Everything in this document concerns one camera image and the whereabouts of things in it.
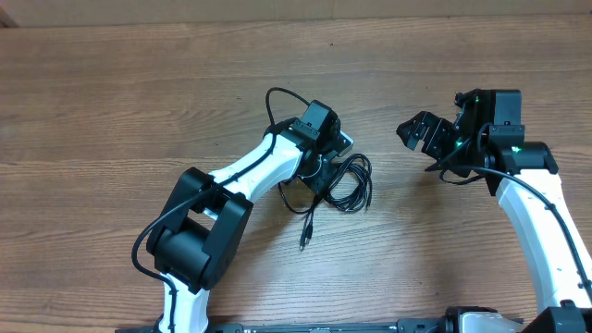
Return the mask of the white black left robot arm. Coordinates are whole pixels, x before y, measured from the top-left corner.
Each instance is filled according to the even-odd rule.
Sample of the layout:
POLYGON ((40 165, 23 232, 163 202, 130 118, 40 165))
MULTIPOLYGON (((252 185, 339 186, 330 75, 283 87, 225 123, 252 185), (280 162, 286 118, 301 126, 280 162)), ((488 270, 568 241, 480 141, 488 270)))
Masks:
POLYGON ((262 142, 232 165, 210 173, 186 170, 148 230, 146 250, 165 285, 155 331, 204 332, 209 291, 228 270, 254 203, 295 178, 323 197, 331 159, 351 145, 338 115, 313 100, 302 117, 270 126, 262 142))

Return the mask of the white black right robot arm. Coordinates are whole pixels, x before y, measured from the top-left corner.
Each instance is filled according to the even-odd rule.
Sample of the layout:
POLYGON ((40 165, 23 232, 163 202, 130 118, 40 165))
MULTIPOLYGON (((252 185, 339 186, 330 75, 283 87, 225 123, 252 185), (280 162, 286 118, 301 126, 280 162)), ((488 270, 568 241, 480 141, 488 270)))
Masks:
POLYGON ((401 123, 403 144, 435 162, 427 171, 456 185, 480 179, 496 197, 521 244, 536 291, 536 318, 524 324, 480 306, 453 306, 439 319, 414 319, 400 332, 588 332, 591 256, 564 199, 559 166, 543 142, 529 142, 518 90, 458 92, 454 121, 421 111, 401 123))

